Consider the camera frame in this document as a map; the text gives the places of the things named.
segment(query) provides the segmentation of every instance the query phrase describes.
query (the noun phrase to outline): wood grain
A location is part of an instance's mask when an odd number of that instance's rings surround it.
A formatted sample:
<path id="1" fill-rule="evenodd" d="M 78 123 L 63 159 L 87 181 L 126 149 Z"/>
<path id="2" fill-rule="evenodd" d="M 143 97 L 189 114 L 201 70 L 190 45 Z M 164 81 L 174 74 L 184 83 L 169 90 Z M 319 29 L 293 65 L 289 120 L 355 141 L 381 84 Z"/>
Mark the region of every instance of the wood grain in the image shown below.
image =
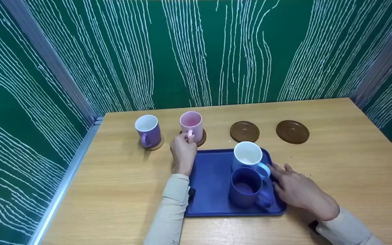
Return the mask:
<path id="1" fill-rule="evenodd" d="M 43 244 L 141 244 L 170 175 L 168 142 L 185 109 L 108 113 Z M 256 141 L 278 164 L 312 178 L 384 243 L 392 244 L 392 144 L 349 99 L 241 104 L 196 108 L 207 141 L 200 149 L 233 148 L 230 126 L 241 120 L 260 128 Z M 166 143 L 153 152 L 138 144 L 135 120 L 158 117 Z M 279 121 L 310 131 L 300 145 L 282 141 Z M 182 245 L 325 244 L 306 226 L 309 214 L 288 208 L 280 217 L 187 218 Z"/>

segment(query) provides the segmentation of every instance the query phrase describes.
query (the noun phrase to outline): sleeve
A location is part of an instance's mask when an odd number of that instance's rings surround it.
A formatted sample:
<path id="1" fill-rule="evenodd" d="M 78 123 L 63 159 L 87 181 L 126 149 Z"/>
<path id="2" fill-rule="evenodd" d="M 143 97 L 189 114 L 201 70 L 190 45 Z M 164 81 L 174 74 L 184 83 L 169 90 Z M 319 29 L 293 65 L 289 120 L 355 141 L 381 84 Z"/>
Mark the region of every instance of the sleeve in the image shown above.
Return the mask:
<path id="1" fill-rule="evenodd" d="M 179 244 L 182 220 L 189 200 L 189 178 L 172 174 L 164 188 L 160 206 L 145 238 L 145 245 Z"/>
<path id="2" fill-rule="evenodd" d="M 335 219 L 320 221 L 316 230 L 333 245 L 383 245 L 355 216 L 342 207 Z"/>

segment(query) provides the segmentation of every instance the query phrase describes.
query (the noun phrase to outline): person's right hand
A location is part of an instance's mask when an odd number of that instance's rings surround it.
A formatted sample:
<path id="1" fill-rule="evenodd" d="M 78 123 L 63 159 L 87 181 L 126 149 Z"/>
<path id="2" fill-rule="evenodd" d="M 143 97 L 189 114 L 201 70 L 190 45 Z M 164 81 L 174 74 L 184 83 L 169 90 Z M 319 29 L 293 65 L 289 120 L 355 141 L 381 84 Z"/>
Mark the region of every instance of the person's right hand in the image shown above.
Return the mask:
<path id="1" fill-rule="evenodd" d="M 197 144 L 195 136 L 187 137 L 187 133 L 181 133 L 170 142 L 170 151 L 173 155 L 173 174 L 184 174 L 190 176 L 193 162 L 196 157 Z"/>
<path id="2" fill-rule="evenodd" d="M 323 221 L 333 220 L 338 216 L 338 203 L 313 180 L 296 173 L 288 164 L 285 164 L 285 170 L 275 163 L 268 166 L 271 174 L 278 180 L 278 183 L 273 182 L 274 189 L 284 202 L 304 208 Z"/>

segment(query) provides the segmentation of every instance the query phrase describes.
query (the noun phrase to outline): brown coaster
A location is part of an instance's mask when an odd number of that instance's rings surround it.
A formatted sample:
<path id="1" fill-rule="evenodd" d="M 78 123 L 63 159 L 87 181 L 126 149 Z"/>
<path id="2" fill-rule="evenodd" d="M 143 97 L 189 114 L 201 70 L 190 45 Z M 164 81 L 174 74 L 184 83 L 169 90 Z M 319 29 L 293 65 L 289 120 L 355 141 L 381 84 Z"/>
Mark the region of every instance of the brown coaster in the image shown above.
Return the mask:
<path id="1" fill-rule="evenodd" d="M 230 129 L 231 137 L 234 141 L 255 142 L 260 137 L 260 129 L 250 121 L 237 121 Z"/>
<path id="2" fill-rule="evenodd" d="M 276 133 L 284 141 L 291 144 L 302 144 L 309 138 L 309 130 L 298 121 L 281 121 L 276 127 Z"/>
<path id="3" fill-rule="evenodd" d="M 160 141 L 159 144 L 157 144 L 156 146 L 148 147 L 148 148 L 143 147 L 143 149 L 145 149 L 147 151 L 153 151 L 153 150 L 156 150 L 156 149 L 160 149 L 160 147 L 162 147 L 163 144 L 164 144 L 164 136 L 161 135 L 161 141 Z"/>
<path id="4" fill-rule="evenodd" d="M 197 147 L 202 146 L 206 140 L 207 140 L 207 132 L 205 132 L 205 129 L 204 129 L 202 139 L 197 143 Z"/>

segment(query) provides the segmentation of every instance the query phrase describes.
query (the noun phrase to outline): blue tray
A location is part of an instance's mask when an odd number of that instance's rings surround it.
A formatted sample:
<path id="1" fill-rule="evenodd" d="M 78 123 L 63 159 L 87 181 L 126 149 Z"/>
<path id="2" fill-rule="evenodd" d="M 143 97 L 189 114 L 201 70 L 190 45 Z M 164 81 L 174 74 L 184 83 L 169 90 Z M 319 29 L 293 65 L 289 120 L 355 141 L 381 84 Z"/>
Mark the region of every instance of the blue tray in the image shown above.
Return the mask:
<path id="1" fill-rule="evenodd" d="M 238 208 L 229 202 L 229 186 L 232 174 L 232 160 L 234 149 L 198 150 L 193 170 L 190 175 L 190 186 L 196 190 L 193 200 L 189 201 L 185 217 L 213 217 L 213 216 L 267 216 L 281 215 L 287 209 L 273 190 L 269 180 L 269 194 L 274 196 L 275 202 L 268 208 L 255 205 L 252 208 Z M 272 165 L 269 152 L 263 151 L 263 163 Z"/>

